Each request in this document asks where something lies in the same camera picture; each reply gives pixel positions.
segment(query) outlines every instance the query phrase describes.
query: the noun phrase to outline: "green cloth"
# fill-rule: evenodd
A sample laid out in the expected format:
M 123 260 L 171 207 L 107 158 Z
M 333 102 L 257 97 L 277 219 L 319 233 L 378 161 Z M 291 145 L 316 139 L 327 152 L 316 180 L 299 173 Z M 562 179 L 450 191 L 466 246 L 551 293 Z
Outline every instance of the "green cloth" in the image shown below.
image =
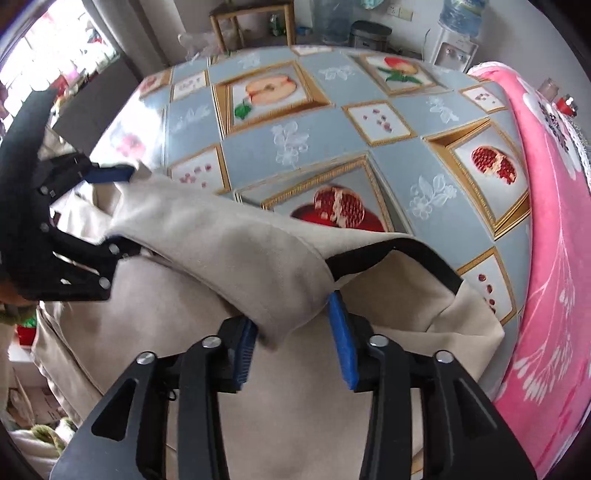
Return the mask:
M 31 429 L 31 433 L 37 440 L 53 445 L 60 455 L 66 448 L 65 442 L 60 438 L 56 431 L 47 425 L 35 425 Z
M 36 318 L 37 305 L 27 307 L 15 307 L 14 305 L 4 305 L 0 303 L 0 323 L 4 325 L 25 325 L 34 327 L 37 325 Z M 35 323 L 29 325 L 29 320 L 35 320 Z

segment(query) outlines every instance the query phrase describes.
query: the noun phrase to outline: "window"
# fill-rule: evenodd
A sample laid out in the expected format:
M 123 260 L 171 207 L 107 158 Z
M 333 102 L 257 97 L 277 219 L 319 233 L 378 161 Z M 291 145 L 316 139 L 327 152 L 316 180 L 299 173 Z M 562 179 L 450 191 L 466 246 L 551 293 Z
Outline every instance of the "window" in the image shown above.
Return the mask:
M 45 90 L 56 80 L 72 85 L 114 56 L 115 50 L 94 28 L 82 0 L 56 0 L 18 41 L 0 69 L 0 82 L 8 91 L 4 129 L 10 128 L 32 90 Z

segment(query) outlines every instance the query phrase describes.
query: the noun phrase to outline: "beige fabric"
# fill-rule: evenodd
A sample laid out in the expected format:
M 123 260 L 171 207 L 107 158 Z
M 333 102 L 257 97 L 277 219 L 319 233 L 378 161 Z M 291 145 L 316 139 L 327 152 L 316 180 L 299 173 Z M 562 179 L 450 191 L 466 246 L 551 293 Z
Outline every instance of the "beige fabric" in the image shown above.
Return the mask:
M 119 263 L 109 301 L 43 305 L 34 353 L 63 400 L 84 418 L 137 353 L 184 351 L 240 310 L 257 323 L 262 342 L 244 390 L 220 396 L 231 477 L 358 478 L 371 395 L 354 394 L 342 381 L 324 311 L 335 288 L 324 259 L 399 235 L 311 225 L 156 175 L 118 188 L 109 232 L 136 239 L 175 267 L 130 258 Z M 60 227 L 98 239 L 105 214 L 79 200 Z M 351 277 L 342 291 L 349 309 L 377 331 L 410 351 L 448 349 L 475 378 L 503 337 L 467 284 L 455 297 L 399 252 Z M 418 452 L 417 395 L 413 407 Z
M 0 410 L 6 408 L 12 367 L 8 361 L 8 347 L 14 337 L 14 327 L 0 323 Z

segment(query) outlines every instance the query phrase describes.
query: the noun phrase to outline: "wooden stool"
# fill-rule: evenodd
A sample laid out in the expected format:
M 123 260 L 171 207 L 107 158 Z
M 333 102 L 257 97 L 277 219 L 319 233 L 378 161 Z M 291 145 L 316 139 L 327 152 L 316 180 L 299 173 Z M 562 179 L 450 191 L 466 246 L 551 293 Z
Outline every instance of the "wooden stool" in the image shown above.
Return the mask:
M 275 12 L 283 11 L 285 15 L 285 32 L 287 34 L 287 44 L 289 46 L 296 44 L 296 20 L 294 14 L 294 0 L 255 0 L 248 5 L 232 5 L 231 3 L 223 3 L 209 12 L 209 19 L 212 22 L 213 31 L 216 33 L 217 43 L 220 45 L 222 52 L 226 52 L 226 44 L 223 40 L 222 30 L 220 29 L 220 20 L 229 18 L 234 26 L 236 36 L 240 39 L 242 48 L 244 45 L 244 38 L 242 32 L 238 27 L 239 15 L 254 14 L 260 12 Z

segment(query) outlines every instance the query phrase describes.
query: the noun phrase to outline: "electrical outlet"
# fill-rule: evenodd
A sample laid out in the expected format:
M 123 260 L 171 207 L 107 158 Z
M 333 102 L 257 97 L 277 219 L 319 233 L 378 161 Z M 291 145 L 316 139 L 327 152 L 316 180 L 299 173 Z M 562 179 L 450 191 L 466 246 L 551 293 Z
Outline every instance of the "electrical outlet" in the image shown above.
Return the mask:
M 400 11 L 398 12 L 398 17 L 402 20 L 407 20 L 409 22 L 413 21 L 413 11 L 410 8 L 401 7 Z
M 389 4 L 388 10 L 386 11 L 386 13 L 388 15 L 391 15 L 392 17 L 399 17 L 400 16 L 400 5 Z

